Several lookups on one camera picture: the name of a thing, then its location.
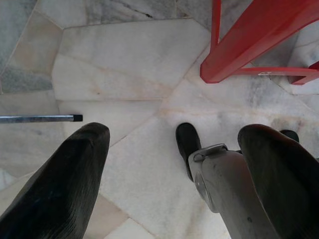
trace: metal rod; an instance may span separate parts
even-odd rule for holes
[[[0,116],[0,123],[79,122],[83,115],[64,116]]]

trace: floor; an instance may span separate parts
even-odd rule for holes
[[[250,2],[223,2],[221,37]],[[0,210],[92,121],[110,128],[111,148],[85,239],[230,238],[188,180],[174,138],[179,123],[194,124],[203,146],[230,149],[250,123],[292,129],[319,157],[319,80],[200,79],[210,9],[210,0],[0,0],[0,114],[84,116],[0,125]],[[311,24],[251,64],[318,61],[318,29]]]

